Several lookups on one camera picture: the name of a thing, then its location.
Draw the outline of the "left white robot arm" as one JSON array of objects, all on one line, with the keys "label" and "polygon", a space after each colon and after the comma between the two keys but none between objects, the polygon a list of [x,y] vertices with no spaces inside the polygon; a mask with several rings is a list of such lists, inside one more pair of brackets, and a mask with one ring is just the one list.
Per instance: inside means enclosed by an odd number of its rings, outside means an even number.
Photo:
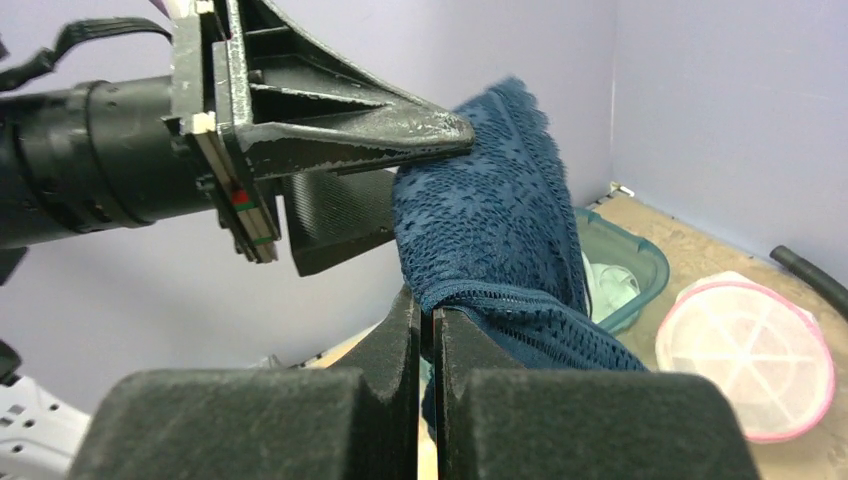
[{"label": "left white robot arm", "polygon": [[[21,88],[92,40],[156,33],[137,17],[65,25],[1,74],[1,275],[30,246],[215,210],[237,253],[290,242],[302,276],[394,237],[393,169],[466,154],[460,116],[360,69],[270,1],[192,1],[166,76]],[[86,415],[1,348],[5,479],[413,479],[420,313],[387,318],[323,369],[154,370]]]}]

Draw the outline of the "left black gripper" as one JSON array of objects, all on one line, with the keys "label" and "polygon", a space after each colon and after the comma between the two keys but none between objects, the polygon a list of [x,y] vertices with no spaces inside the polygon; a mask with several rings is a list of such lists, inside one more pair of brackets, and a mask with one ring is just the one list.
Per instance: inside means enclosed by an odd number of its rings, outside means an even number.
[{"label": "left black gripper", "polygon": [[172,21],[166,122],[250,262],[276,261],[281,237],[273,192],[257,180],[295,174],[281,193],[307,277],[394,240],[395,174],[379,169],[474,143],[468,120],[361,69],[273,2],[188,1]]}]

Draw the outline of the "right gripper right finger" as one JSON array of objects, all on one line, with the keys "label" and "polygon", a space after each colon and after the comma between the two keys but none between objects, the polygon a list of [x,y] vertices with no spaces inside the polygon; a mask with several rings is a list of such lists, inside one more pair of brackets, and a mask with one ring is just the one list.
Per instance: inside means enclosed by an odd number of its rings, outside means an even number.
[{"label": "right gripper right finger", "polygon": [[755,479],[728,402],[694,375],[528,370],[458,311],[432,318],[443,479]]}]

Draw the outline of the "teal plastic bin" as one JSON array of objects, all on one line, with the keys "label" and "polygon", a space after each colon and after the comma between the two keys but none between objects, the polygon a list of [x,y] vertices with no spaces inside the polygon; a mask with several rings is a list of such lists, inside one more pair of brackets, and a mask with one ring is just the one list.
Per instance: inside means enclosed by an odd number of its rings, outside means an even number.
[{"label": "teal plastic bin", "polygon": [[575,211],[591,320],[617,335],[665,289],[670,265],[653,242],[586,209]]}]

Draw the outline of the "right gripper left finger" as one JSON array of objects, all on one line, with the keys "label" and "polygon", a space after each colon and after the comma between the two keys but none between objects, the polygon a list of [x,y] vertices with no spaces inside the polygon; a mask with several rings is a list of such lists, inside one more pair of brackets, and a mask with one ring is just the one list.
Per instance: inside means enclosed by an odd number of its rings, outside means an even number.
[{"label": "right gripper left finger", "polygon": [[72,479],[413,479],[420,311],[386,318],[325,368],[151,370],[96,411]]}]

